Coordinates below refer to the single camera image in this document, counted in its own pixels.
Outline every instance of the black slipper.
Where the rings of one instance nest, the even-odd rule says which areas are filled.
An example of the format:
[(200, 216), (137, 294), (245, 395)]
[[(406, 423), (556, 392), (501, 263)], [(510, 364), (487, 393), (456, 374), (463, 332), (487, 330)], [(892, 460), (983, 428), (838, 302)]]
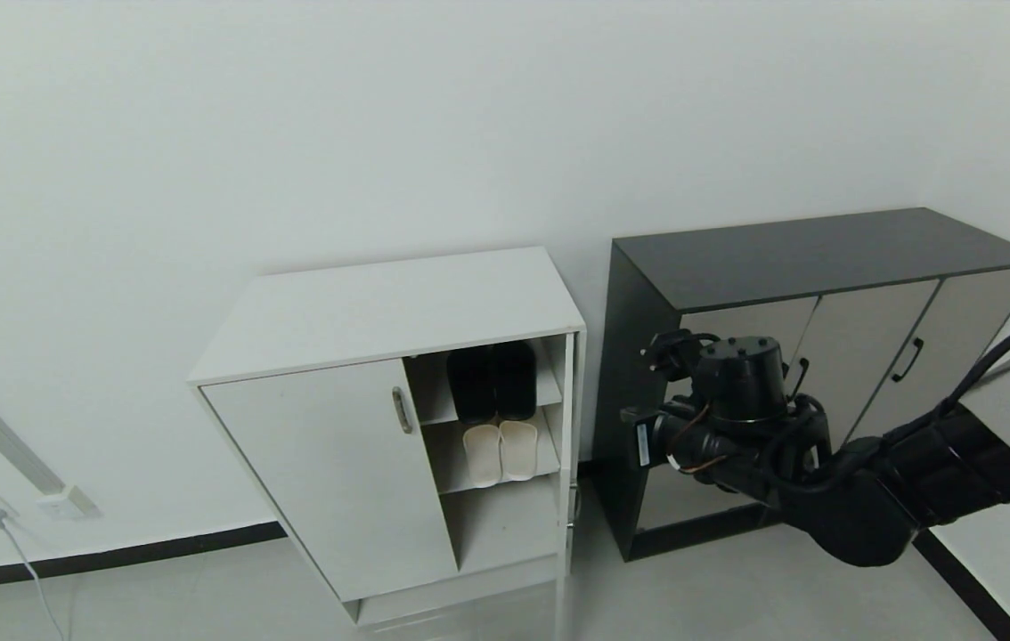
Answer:
[(445, 357), (453, 409), (457, 419), (466, 425), (485, 423), (496, 414), (492, 356), (488, 346), (470, 346), (454, 349)]
[(537, 413), (537, 354), (525, 341), (494, 345), (494, 390), (497, 414), (524, 421)]

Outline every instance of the floor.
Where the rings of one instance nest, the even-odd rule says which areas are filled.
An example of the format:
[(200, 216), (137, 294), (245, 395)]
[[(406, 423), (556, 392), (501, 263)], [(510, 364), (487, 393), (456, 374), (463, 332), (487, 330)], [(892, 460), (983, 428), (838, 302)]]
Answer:
[[(785, 526), (623, 563), (594, 501), (574, 551), (574, 638), (991, 640), (915, 551), (847, 567)], [(550, 587), (356, 630), (314, 600), (288, 540), (45, 579), (70, 641), (534, 641), (549, 637)], [(57, 641), (31, 583), (0, 584), (0, 641)]]

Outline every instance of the black cable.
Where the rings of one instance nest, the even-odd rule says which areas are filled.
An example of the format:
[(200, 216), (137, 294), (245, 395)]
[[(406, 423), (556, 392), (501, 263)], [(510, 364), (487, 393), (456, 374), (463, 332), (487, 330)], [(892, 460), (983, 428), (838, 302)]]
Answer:
[[(816, 401), (815, 398), (805, 394), (799, 394), (795, 397), (796, 410), (798, 409), (799, 399), (802, 399), (803, 404), (813, 406), (814, 410), (824, 414), (822, 404)], [(794, 494), (818, 494), (822, 492), (829, 492), (840, 483), (844, 482), (844, 479), (849, 477), (849, 475), (854, 473), (854, 471), (857, 471), (861, 467), (861, 463), (868, 461), (869, 458), (872, 458), (872, 456), (877, 454), (876, 449), (864, 451), (857, 455), (857, 458), (863, 459), (861, 463), (844, 467), (844, 469), (838, 471), (838, 473), (832, 475), (830, 478), (826, 478), (824, 482), (814, 485), (798, 484), (791, 482), (791, 479), (780, 477), (778, 472), (774, 469), (773, 463), (771, 463), (771, 459), (774, 458), (775, 451), (777, 451), (779, 447), (782, 447), (782, 443), (785, 443), (791, 435), (794, 435), (798, 430), (801, 430), (803, 426), (806, 426), (806, 423), (810, 422), (811, 418), (813, 418), (813, 415), (810, 414), (802, 413), (799, 415), (799, 417), (795, 418), (793, 423), (790, 423), (790, 426), (787, 426), (786, 430), (783, 430), (782, 433), (777, 435), (777, 437), (771, 439), (770, 442), (766, 444), (766, 447), (763, 448), (763, 453), (758, 456), (758, 465), (759, 469), (762, 471), (763, 478), (766, 478), (767, 483), (779, 488), (779, 490)]]
[(944, 417), (945, 411), (951, 410), (956, 403), (961, 401), (962, 397), (969, 389), (972, 389), (981, 378), (991, 369), (993, 365), (997, 364), (998, 360), (1001, 360), (1006, 353), (1010, 351), (1010, 334), (1005, 340), (1000, 341), (997, 346), (989, 349), (989, 352), (984, 354), (984, 357), (977, 360), (976, 365), (973, 365), (972, 369), (969, 369), (969, 373), (965, 373), (964, 381), (961, 381), (961, 385), (956, 386), (956, 390), (948, 395), (948, 398), (944, 399), (944, 402), (940, 405), (940, 411), (937, 411), (938, 417)]
[(889, 431), (885, 434), (883, 441), (886, 441), (888, 445), (893, 445), (893, 443), (904, 441), (910, 435), (916, 433), (916, 430), (921, 429), (922, 426), (928, 425), (930, 419), (942, 419), (945, 417), (949, 411), (952, 411), (953, 407), (961, 402), (961, 399), (969, 393), (970, 389), (973, 389), (987, 370), (991, 369), (993, 365), (997, 364), (998, 360), (1001, 360), (1010, 351), (1010, 334), (1005, 340), (1000, 341), (997, 345), (989, 349), (981, 359), (977, 360), (976, 364), (969, 369), (968, 373), (965, 373), (965, 378), (961, 379), (961, 383), (956, 386), (956, 389), (952, 391), (952, 394), (945, 397), (944, 401), (933, 407), (931, 411), (927, 411), (920, 415), (915, 421), (908, 422), (904, 426), (896, 427), (896, 429)]

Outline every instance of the baseboard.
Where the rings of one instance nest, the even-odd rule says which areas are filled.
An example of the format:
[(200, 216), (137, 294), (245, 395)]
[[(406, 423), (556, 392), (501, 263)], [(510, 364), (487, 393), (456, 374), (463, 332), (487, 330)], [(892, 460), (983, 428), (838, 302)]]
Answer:
[[(587, 478), (595, 469), (596, 463), (593, 461), (580, 462), (578, 467), (580, 478)], [(969, 568), (961, 563), (961, 559), (957, 559), (952, 552), (948, 551), (947, 547), (944, 547), (943, 543), (940, 543), (940, 539), (937, 539), (935, 534), (928, 531), (921, 532), (920, 535), (916, 536), (916, 540), (913, 540), (913, 547), (921, 553), (921, 556), (924, 556), (924, 559), (932, 565), (941, 578), (944, 578), (948, 587), (956, 593), (956, 597), (961, 598), (961, 601), (964, 601), (970, 610), (973, 610), (976, 618), (981, 621), (981, 624), (984, 624), (985, 628), (989, 629), (997, 641), (1010, 641), (1010, 615), (992, 597), (992, 594), (987, 592), (984, 584), (981, 584), (981, 581), (973, 576), (973, 572), (970, 572)], [(674, 547), (668, 547), (665, 544), (660, 550), (647, 551), (640, 556), (666, 552), (671, 548)]]
[[(593, 470), (594, 463), (582, 461), (579, 475), (587, 478)], [(119, 568), (122, 565), (147, 563), (162, 559), (174, 559), (177, 556), (199, 554), (223, 550), (227, 547), (239, 547), (264, 540), (284, 539), (288, 536), (278, 523), (255, 524), (254, 526), (229, 529), (224, 532), (189, 536), (184, 539), (163, 540), (160, 543), (122, 547), (118, 550), (98, 552), (95, 554), (79, 554), (63, 556), (61, 559), (35, 561), (34, 569), (38, 576), (62, 576), (67, 573), (80, 573), (108, 568)], [(973, 610), (978, 620), (989, 629), (998, 641), (1010, 641), (1010, 615), (987, 592), (984, 584), (973, 576), (973, 572), (965, 567), (952, 552), (940, 543), (932, 532), (921, 532), (913, 540), (913, 547), (924, 556), (932, 568), (944, 578), (945, 583), (952, 587), (961, 601)], [(0, 583), (13, 583), (18, 580), (29, 580), (29, 572), (21, 564), (0, 565)]]
[[(163, 540), (159, 543), (134, 545), (134, 547), (121, 547), (118, 550), (109, 550), (108, 552), (34, 561), (34, 569), (41, 578), (62, 576), (67, 575), (67, 573), (119, 568), (122, 565), (174, 559), (176, 556), (223, 550), (225, 547), (239, 547), (239, 545), (249, 543), (261, 543), (264, 540), (284, 539), (286, 536), (288, 534), (278, 523), (255, 524), (224, 532), (213, 532), (213, 534)], [(17, 580), (29, 580), (29, 578), (31, 578), (29, 572), (20, 563), (0, 565), (0, 583), (13, 583)]]

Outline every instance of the white cable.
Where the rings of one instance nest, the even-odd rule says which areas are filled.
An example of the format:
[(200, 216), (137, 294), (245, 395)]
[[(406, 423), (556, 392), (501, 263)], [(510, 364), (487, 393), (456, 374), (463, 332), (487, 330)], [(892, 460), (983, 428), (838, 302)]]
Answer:
[(62, 626), (58, 625), (57, 618), (54, 618), (54, 613), (52, 612), (52, 610), (49, 610), (49, 604), (46, 604), (45, 602), (45, 593), (41, 591), (41, 579), (37, 578), (37, 572), (34, 571), (34, 566), (32, 564), (29, 564), (29, 560), (26, 559), (26, 553), (21, 551), (21, 547), (18, 545), (18, 541), (15, 539), (15, 537), (13, 537), (13, 534), (11, 534), (9, 529), (5, 527), (5, 519), (7, 518), (8, 515), (5, 514), (5, 511), (0, 510), (0, 529), (1, 531), (5, 532), (5, 535), (7, 535), (7, 539), (10, 540), (10, 543), (13, 544), (13, 548), (15, 548), (15, 550), (18, 552), (18, 555), (21, 557), (21, 564), (26, 565), (26, 569), (29, 570), (29, 576), (34, 577), (34, 584), (37, 587), (38, 600), (41, 600), (41, 607), (45, 608), (45, 616), (49, 617), (49, 623), (54, 624), (54, 630), (58, 630), (58, 638), (60, 638), (61, 641), (66, 641), (66, 635), (62, 633)]

